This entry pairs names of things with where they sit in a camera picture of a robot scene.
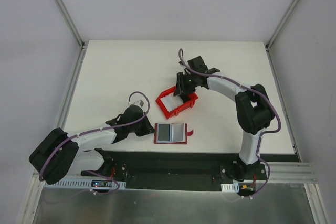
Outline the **red leather card holder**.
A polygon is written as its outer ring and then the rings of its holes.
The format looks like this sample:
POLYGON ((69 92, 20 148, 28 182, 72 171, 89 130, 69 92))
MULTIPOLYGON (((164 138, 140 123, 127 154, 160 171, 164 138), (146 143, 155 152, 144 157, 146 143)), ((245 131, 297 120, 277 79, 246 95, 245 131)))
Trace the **red leather card holder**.
POLYGON ((186 145, 194 134, 186 123, 156 123, 154 129, 154 144, 186 145))

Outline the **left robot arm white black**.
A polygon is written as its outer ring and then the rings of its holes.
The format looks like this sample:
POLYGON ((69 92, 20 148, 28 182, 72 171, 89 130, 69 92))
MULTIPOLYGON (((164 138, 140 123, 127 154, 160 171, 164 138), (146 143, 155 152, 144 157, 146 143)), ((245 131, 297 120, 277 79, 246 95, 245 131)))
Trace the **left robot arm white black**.
POLYGON ((102 127, 76 133, 74 137, 59 127, 53 129, 28 160, 39 172, 39 179, 50 185, 68 174, 87 170, 106 176, 111 170, 111 158, 103 153, 102 146, 125 140, 131 133, 142 137, 154 132, 141 106, 131 104, 124 113, 106 121, 102 127))

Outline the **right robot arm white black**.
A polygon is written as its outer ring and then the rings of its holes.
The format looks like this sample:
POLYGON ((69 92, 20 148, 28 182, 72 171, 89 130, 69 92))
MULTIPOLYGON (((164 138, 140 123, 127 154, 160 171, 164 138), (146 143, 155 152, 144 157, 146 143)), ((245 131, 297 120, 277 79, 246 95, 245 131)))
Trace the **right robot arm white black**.
POLYGON ((224 76, 216 68, 208 68, 201 56, 188 62, 180 52, 179 64, 184 71, 176 74, 175 96, 186 97, 197 87, 216 91, 235 103, 238 124, 243 130, 242 147, 236 163, 226 169, 226 175, 242 182, 250 178, 260 164, 261 138, 273 119, 278 119, 267 92, 261 84, 245 86, 224 76))

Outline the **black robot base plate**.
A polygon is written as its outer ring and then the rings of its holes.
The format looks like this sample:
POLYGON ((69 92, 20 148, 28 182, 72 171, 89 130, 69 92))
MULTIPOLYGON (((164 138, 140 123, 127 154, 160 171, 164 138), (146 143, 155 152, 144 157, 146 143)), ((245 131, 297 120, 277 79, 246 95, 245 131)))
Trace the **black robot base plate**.
MULTIPOLYGON (((221 184, 234 180, 226 169, 236 163, 237 154, 103 151, 111 162, 95 173, 126 182, 127 189, 220 191, 221 184)), ((242 182, 254 185, 266 180, 260 163, 253 175, 242 182)))

